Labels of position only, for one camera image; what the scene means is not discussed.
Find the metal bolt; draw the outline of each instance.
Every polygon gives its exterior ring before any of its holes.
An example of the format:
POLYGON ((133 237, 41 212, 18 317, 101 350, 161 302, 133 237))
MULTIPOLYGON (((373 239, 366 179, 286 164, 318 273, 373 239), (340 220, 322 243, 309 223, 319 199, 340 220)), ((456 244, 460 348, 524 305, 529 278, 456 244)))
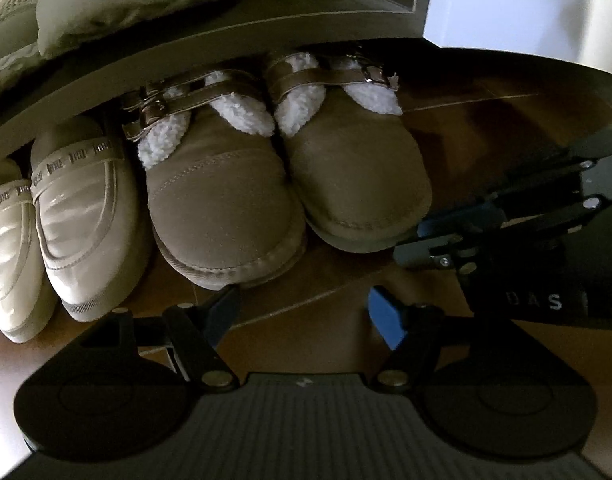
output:
POLYGON ((466 276, 466 274, 470 274, 475 270, 477 270, 477 264, 475 262, 468 262, 460 267, 460 274, 466 276))
POLYGON ((408 383, 408 374, 401 370, 384 370, 377 375, 377 380, 384 386, 397 388, 408 383))
POLYGON ((232 380, 232 374, 224 370, 211 370, 202 375, 202 382, 211 388, 223 388, 228 386, 232 380))
POLYGON ((601 200, 599 200, 596 196, 593 196, 584 200, 582 202, 582 206, 584 206, 585 209, 597 209, 601 203, 601 200))

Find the strap decoration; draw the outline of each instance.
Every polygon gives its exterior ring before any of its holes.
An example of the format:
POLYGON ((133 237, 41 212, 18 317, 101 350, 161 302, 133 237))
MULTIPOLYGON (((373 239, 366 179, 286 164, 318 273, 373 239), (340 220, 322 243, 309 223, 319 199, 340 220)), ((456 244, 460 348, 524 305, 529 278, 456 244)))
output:
POLYGON ((396 73, 390 75, 385 73, 383 66, 361 54, 346 56, 357 61, 359 68, 340 70, 307 68, 298 72, 294 72, 291 65, 286 62, 288 57, 276 60, 264 74, 268 83, 268 92, 275 105, 281 102, 291 90, 311 84, 347 86, 356 83, 373 83, 393 91, 397 91, 399 87, 399 78, 396 73))
POLYGON ((122 125, 124 134, 128 140, 138 142, 157 121, 210 104, 219 97, 233 93, 263 102, 264 98, 255 86, 256 80, 244 70, 211 65, 143 86, 122 96, 122 110, 129 116, 122 125), (230 79, 206 86, 206 77, 217 70, 226 73, 230 79), (168 88, 186 85, 191 87, 189 92, 176 97, 164 96, 168 88))
POLYGON ((15 204, 33 203, 30 193, 30 181, 27 179, 14 180, 0 186, 0 213, 15 204))
POLYGON ((33 171, 30 183, 33 203, 58 178, 107 160, 124 160, 122 141, 117 137, 82 140, 51 153, 33 171))

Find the white fleece lining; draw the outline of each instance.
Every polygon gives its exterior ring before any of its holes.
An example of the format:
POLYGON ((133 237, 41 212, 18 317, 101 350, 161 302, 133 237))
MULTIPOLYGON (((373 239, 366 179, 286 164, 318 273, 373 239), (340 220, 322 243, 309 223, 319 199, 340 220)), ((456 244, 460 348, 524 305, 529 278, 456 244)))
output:
MULTIPOLYGON (((227 73, 215 71, 206 77, 206 86, 230 79, 227 73)), ((169 88, 164 97, 177 97, 188 92, 186 88, 169 88)), ((240 132, 270 137, 275 131, 275 121, 266 105, 252 97, 232 93, 221 96, 209 106, 240 132)), ((173 153, 188 131, 192 112, 181 112, 165 117, 148 127, 148 133, 137 145, 137 156, 150 170, 173 153)))
MULTIPOLYGON (((308 52, 300 52, 286 58, 293 72, 318 68, 317 59, 308 52)), ((331 68, 360 68, 355 59, 340 57, 330 61, 331 68)), ((395 92, 384 86, 372 83, 355 83, 343 86, 344 91, 357 104, 378 114, 401 115, 403 112, 395 92)), ((304 124, 310 121, 320 110, 326 97, 326 88, 322 84, 311 84, 295 88, 275 107, 275 120, 279 130, 286 136, 294 136, 304 124)))

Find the wooden floor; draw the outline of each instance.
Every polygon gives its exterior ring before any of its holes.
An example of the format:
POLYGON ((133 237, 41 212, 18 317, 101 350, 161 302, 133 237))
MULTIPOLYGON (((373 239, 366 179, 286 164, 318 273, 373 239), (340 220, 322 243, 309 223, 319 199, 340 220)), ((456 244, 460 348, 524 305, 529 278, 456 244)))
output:
MULTIPOLYGON (((408 68, 400 95, 404 122, 420 144, 433 183, 434 208, 464 200, 533 150, 612 124, 612 106, 583 84, 545 84, 521 70, 479 70, 463 56, 456 67, 434 56, 436 65, 420 70, 419 77, 414 66, 408 68)), ((387 285, 405 303, 435 303, 449 314, 468 314, 450 271, 407 272, 387 251, 345 254, 310 234, 308 252, 293 270, 244 291, 241 319, 218 351, 242 379, 253 370, 370 376, 388 355, 365 310, 375 284, 387 285)), ((151 316, 211 294, 157 254, 125 306, 136 316, 151 316)), ((599 412, 584 454, 612 476, 612 332, 521 326, 595 387, 599 412)), ((29 343, 16 345, 0 333, 0 477, 27 453, 12 413, 16 389, 85 328, 59 308, 29 343)))

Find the shoe rack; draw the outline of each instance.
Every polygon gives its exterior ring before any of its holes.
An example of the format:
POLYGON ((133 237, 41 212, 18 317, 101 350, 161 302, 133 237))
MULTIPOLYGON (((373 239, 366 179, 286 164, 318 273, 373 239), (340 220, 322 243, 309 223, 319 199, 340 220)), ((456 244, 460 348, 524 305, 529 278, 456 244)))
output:
POLYGON ((228 0, 140 23, 53 60, 0 97, 0 157, 149 81, 283 46, 421 37, 428 0, 228 0))

